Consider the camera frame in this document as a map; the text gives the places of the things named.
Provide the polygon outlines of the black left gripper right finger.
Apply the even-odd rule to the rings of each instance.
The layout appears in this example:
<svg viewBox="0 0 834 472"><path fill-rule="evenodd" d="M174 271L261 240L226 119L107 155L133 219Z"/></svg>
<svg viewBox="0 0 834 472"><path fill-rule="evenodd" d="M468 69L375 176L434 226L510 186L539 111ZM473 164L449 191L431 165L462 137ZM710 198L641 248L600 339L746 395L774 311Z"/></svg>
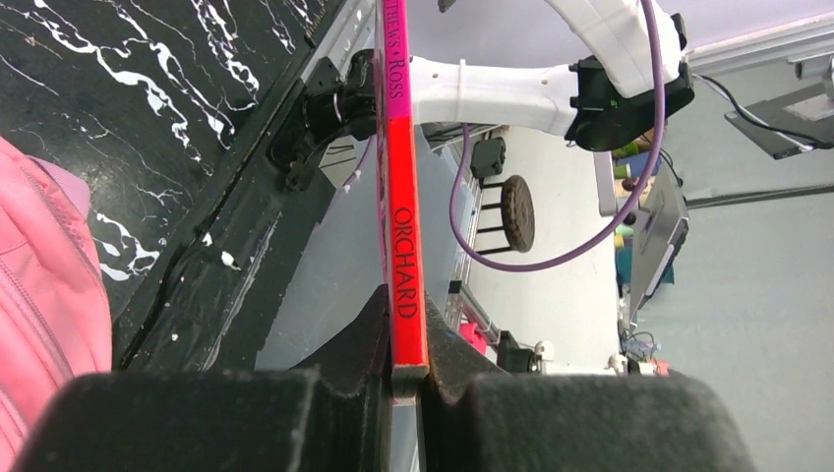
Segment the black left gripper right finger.
<svg viewBox="0 0 834 472"><path fill-rule="evenodd" d="M426 311L427 471L751 471L736 423L686 376L511 375Z"/></svg>

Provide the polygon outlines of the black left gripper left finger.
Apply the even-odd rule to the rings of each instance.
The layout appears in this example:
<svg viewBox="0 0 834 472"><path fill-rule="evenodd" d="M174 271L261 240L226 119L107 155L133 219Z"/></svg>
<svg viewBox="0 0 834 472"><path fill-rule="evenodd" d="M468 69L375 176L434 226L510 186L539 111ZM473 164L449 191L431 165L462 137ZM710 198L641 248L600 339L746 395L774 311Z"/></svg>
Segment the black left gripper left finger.
<svg viewBox="0 0 834 472"><path fill-rule="evenodd" d="M388 291L286 371L98 374L54 397L17 471L386 471Z"/></svg>

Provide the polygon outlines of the blue storey house book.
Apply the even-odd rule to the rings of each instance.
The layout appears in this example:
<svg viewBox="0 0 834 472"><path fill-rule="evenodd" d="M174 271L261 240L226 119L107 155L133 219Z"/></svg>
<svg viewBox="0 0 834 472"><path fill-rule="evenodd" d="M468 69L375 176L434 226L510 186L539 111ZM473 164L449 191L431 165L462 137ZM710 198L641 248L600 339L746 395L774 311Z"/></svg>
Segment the blue storey house book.
<svg viewBox="0 0 834 472"><path fill-rule="evenodd" d="M430 371L407 3L376 3L378 176L390 305L391 386L410 402Z"/></svg>

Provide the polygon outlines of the pink student backpack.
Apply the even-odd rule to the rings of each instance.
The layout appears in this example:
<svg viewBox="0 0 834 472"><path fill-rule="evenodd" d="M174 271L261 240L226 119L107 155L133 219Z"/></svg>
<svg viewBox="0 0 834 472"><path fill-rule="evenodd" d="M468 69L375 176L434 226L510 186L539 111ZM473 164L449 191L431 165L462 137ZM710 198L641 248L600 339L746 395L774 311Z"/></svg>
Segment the pink student backpack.
<svg viewBox="0 0 834 472"><path fill-rule="evenodd" d="M110 371L112 327L80 177L1 142L1 468L70 380Z"/></svg>

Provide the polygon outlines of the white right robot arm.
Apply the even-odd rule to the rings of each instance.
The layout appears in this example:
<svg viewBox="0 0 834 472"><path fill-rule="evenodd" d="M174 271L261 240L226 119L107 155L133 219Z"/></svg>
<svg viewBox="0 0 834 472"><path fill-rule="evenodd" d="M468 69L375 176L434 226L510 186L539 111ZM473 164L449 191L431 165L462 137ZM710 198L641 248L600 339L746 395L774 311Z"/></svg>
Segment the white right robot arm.
<svg viewBox="0 0 834 472"><path fill-rule="evenodd" d="M553 8L590 55L508 68L412 55L405 3L378 2L373 47L354 53L346 74L306 83L268 158L289 188L303 190L333 141L375 138L383 181L410 184L420 124L519 126L609 151L692 101L682 16L653 1L556 1Z"/></svg>

